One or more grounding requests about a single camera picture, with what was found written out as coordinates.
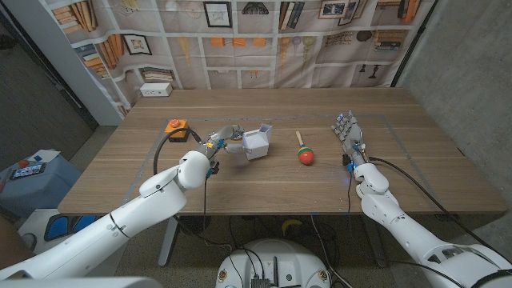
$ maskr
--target wooden toy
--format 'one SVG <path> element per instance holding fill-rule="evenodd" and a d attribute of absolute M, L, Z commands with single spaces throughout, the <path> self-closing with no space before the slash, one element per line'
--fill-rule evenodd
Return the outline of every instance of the wooden toy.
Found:
<path fill-rule="evenodd" d="M 295 134 L 297 135 L 298 143 L 301 145 L 301 149 L 298 151 L 298 159 L 302 163 L 310 165 L 314 160 L 313 151 L 311 148 L 304 146 L 304 142 L 302 141 L 302 136 L 299 131 L 295 131 Z"/>

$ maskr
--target picture frame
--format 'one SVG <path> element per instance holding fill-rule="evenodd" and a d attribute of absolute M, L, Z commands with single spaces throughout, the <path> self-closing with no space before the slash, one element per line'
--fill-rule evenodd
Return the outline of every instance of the picture frame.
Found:
<path fill-rule="evenodd" d="M 354 19 L 354 13 L 358 9 L 358 6 L 359 6 L 359 0 L 351 0 L 351 2 L 349 2 L 348 7 L 345 9 L 346 10 L 345 17 L 339 19 L 338 26 L 343 26 L 343 25 L 351 23 L 352 19 Z"/>
<path fill-rule="evenodd" d="M 318 19 L 344 18 L 349 0 L 323 0 L 318 12 Z"/>
<path fill-rule="evenodd" d="M 147 44 L 146 36 L 136 34 L 123 34 L 122 38 L 125 41 L 126 47 L 128 47 L 128 53 L 130 55 L 151 55 L 151 49 Z"/>
<path fill-rule="evenodd" d="M 358 8 L 355 9 L 352 19 L 359 19 L 362 16 L 362 12 L 365 10 L 367 3 L 368 0 L 359 1 Z"/>
<path fill-rule="evenodd" d="M 231 2 L 203 2 L 208 27 L 233 28 Z"/>

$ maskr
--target wooden table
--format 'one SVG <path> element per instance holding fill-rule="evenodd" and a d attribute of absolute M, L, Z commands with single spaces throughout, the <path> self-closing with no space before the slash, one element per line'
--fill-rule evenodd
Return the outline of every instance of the wooden table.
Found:
<path fill-rule="evenodd" d="M 400 166 L 434 192 L 456 213 L 501 213 L 507 205 L 496 190 L 457 149 L 404 89 L 181 90 L 168 98 L 140 99 L 62 200 L 64 214 L 106 214 L 138 196 L 152 175 L 153 151 L 165 122 L 186 118 L 205 138 L 225 125 L 255 130 L 274 126 L 266 157 L 242 165 L 239 158 L 218 153 L 220 171 L 207 185 L 206 212 L 225 214 L 343 214 L 348 210 L 349 173 L 342 148 L 330 126 L 336 115 L 354 112 L 369 156 Z M 314 151 L 314 164 L 298 161 L 300 130 Z M 159 170 L 178 164 L 187 143 L 167 143 Z M 390 190 L 406 212 L 431 214 L 438 208 L 404 176 L 376 164 L 390 180 Z M 350 188 L 351 212 L 360 200 Z M 202 214 L 203 188 L 187 191 L 180 214 Z"/>

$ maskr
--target bookshelf wallpaper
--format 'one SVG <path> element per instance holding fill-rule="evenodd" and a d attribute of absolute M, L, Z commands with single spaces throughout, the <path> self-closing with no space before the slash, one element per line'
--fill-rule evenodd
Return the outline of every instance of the bookshelf wallpaper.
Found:
<path fill-rule="evenodd" d="M 434 0 L 40 0 L 124 117 L 174 89 L 389 86 Z"/>

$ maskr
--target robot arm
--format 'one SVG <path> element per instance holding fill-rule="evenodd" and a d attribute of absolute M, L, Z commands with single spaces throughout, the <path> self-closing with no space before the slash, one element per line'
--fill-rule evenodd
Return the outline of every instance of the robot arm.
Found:
<path fill-rule="evenodd" d="M 72 278 L 89 273 L 138 232 L 174 216 L 186 204 L 184 192 L 199 188 L 218 166 L 214 160 L 225 140 L 242 133 L 240 126 L 213 132 L 179 165 L 145 181 L 140 195 L 90 224 L 56 247 L 0 270 L 0 279 L 23 272 L 29 278 Z"/>
<path fill-rule="evenodd" d="M 331 129 L 355 166 L 354 176 L 360 182 L 356 191 L 363 213 L 388 229 L 416 263 L 443 273 L 464 287 L 512 268 L 506 259 L 485 246 L 444 242 L 409 217 L 390 192 L 387 178 L 374 164 L 366 162 L 362 132 L 351 112 L 348 119 L 341 114 Z M 423 271 L 435 287 L 459 286 L 433 271 Z"/>

